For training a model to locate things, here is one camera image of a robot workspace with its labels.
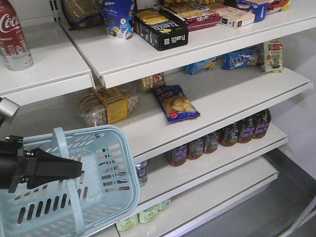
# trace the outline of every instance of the gray floor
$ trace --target gray floor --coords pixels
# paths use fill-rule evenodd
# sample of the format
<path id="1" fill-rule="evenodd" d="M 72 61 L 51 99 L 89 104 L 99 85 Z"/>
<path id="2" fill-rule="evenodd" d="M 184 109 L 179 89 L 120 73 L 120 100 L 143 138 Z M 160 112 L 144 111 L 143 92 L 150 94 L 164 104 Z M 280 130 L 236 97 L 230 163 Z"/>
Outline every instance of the gray floor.
<path id="1" fill-rule="evenodd" d="M 316 181 L 279 150 L 266 156 L 279 171 L 267 189 L 183 237 L 277 237 L 316 194 Z M 316 217 L 288 237 L 316 237 Z"/>

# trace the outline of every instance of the store shelf unit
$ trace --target store shelf unit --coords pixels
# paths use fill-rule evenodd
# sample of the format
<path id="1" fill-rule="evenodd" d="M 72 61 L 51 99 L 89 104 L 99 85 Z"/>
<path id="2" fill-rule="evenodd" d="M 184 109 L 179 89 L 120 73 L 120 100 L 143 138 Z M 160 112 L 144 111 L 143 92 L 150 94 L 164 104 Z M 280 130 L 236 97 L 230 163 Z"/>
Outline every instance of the store shelf unit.
<path id="1" fill-rule="evenodd" d="M 165 72 L 315 26 L 314 1 L 293 1 L 289 10 L 268 15 L 262 22 L 237 30 L 217 25 L 193 31 L 189 33 L 189 43 L 186 46 L 157 51 L 138 35 L 126 42 L 116 42 L 107 37 L 104 26 L 69 31 L 67 23 L 62 21 L 62 27 L 106 87 Z"/>
<path id="2" fill-rule="evenodd" d="M 148 164 L 148 182 L 141 188 L 139 205 L 131 215 L 211 180 L 286 143 L 286 134 L 271 124 L 269 132 L 262 139 L 254 139 L 246 144 L 236 144 L 232 147 L 219 145 L 214 153 L 203 154 L 197 160 L 188 159 L 179 167 L 170 165 L 164 154 L 154 157 Z"/>
<path id="3" fill-rule="evenodd" d="M 169 208 L 154 220 L 119 236 L 179 237 L 259 194 L 276 178 L 277 171 L 265 159 L 255 158 L 173 197 Z M 105 237 L 107 231 L 96 236 Z"/>
<path id="4" fill-rule="evenodd" d="M 90 68 L 59 24 L 53 22 L 52 17 L 43 18 L 44 23 L 29 25 L 27 22 L 23 26 L 34 60 L 32 67 L 13 72 L 0 57 L 0 97 L 6 97 L 20 106 L 94 85 Z"/>
<path id="5" fill-rule="evenodd" d="M 309 79 L 289 69 L 283 73 L 263 74 L 258 67 L 228 71 L 217 67 L 194 76 L 179 72 L 167 76 L 166 82 L 180 84 L 201 116 L 171 124 L 152 94 L 141 97 L 139 108 L 116 123 L 127 134 L 136 163 L 313 87 Z"/>
<path id="6" fill-rule="evenodd" d="M 12 1 L 19 6 L 25 4 Z M 34 6 L 42 1 L 25 2 L 36 9 Z M 112 87 L 316 27 L 314 1 L 293 1 L 289 10 L 269 15 L 262 22 L 238 30 L 218 25 L 190 32 L 188 45 L 159 52 L 138 35 L 127 42 L 111 41 L 104 26 L 69 31 L 64 20 L 60 24 L 51 22 L 56 14 L 43 14 L 44 23 L 24 28 L 35 61 L 33 67 L 10 72 L 1 61 L 0 96 L 29 109 L 26 112 L 21 108 L 23 114 L 11 127 L 1 128 L 3 137 L 51 133 L 58 126 L 64 130 L 84 127 L 67 100 L 47 108 L 40 101 L 59 101 L 63 98 L 60 95 L 93 86 L 92 73 L 106 87 Z M 97 236 L 180 236 L 264 190 L 277 178 L 277 171 L 257 157 L 287 141 L 273 124 L 262 139 L 219 147 L 215 153 L 189 160 L 183 167 L 167 164 L 163 153 L 313 87 L 310 80 L 289 69 L 263 74 L 258 67 L 230 71 L 217 68 L 194 76 L 179 72 L 167 76 L 166 81 L 182 86 L 201 117 L 168 124 L 153 95 L 148 94 L 140 98 L 139 107 L 128 118 L 115 125 L 127 134 L 135 163 L 146 159 L 152 162 L 135 213 L 169 197 L 174 197 L 172 205 L 149 225 L 139 224 L 120 234 L 111 226 L 110 232 Z M 192 208 L 192 200 L 200 204 Z"/>

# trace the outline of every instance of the coca-cola logo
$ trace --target coca-cola logo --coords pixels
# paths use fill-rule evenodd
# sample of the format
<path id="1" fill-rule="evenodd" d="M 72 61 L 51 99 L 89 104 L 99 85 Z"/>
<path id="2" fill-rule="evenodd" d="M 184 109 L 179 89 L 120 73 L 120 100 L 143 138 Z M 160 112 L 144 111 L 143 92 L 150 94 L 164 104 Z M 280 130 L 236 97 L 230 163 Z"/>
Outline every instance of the coca-cola logo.
<path id="1" fill-rule="evenodd" d="M 21 28 L 17 16 L 10 18 L 9 14 L 4 14 L 0 19 L 0 32 L 8 33 Z"/>

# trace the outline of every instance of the plastic shopping basket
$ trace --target plastic shopping basket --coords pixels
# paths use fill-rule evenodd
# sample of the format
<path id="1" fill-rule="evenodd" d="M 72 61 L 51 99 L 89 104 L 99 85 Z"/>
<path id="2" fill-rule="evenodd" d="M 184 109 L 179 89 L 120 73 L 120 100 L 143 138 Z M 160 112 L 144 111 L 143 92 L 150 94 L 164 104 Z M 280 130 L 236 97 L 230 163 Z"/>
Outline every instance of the plastic shopping basket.
<path id="1" fill-rule="evenodd" d="M 0 190 L 0 237 L 89 236 L 131 214 L 140 188 L 126 135 L 104 125 L 26 137 L 36 147 L 82 162 L 81 176 L 32 190 Z"/>

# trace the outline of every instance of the coca-cola bottle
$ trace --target coca-cola bottle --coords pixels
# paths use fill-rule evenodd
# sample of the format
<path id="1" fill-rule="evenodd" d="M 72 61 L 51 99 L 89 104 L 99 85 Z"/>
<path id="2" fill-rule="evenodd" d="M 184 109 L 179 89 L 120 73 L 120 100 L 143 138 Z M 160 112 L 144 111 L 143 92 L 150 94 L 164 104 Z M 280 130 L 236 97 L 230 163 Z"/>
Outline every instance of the coca-cola bottle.
<path id="1" fill-rule="evenodd" d="M 24 70 L 33 65 L 19 18 L 8 0 L 0 0 L 0 51 L 12 71 Z"/>

